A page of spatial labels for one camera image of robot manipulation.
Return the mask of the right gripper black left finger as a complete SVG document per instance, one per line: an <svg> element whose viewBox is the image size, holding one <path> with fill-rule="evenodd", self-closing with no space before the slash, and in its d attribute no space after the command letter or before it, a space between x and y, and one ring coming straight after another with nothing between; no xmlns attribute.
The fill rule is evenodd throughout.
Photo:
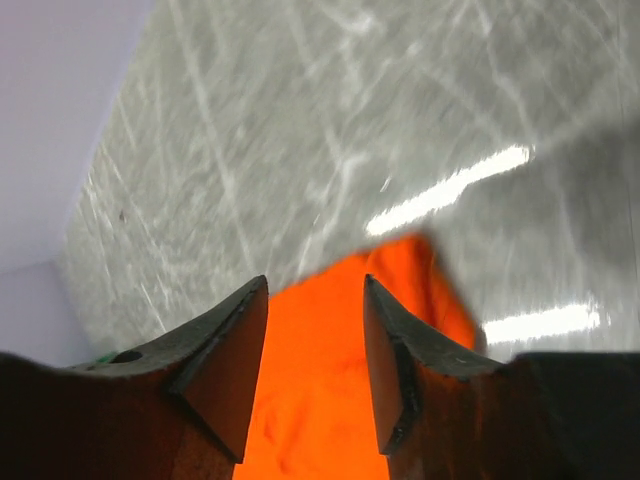
<svg viewBox="0 0 640 480"><path fill-rule="evenodd" d="M242 463L268 316L257 276L106 362L1 357L5 479L229 479Z"/></svg>

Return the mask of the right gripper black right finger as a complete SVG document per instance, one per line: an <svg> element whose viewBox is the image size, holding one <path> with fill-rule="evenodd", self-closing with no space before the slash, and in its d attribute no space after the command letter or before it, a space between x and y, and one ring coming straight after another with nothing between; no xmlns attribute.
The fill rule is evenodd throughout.
<svg viewBox="0 0 640 480"><path fill-rule="evenodd" d="M374 277L364 337L393 479L635 479L639 357L533 352L502 364L422 322Z"/></svg>

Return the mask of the orange t-shirt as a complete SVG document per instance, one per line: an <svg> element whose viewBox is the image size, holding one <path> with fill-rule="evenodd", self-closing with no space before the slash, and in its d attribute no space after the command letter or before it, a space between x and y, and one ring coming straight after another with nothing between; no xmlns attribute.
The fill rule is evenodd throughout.
<svg viewBox="0 0 640 480"><path fill-rule="evenodd" d="M364 278L466 348L475 325L425 236L354 253L269 301L246 455L234 478L386 479L365 358Z"/></svg>

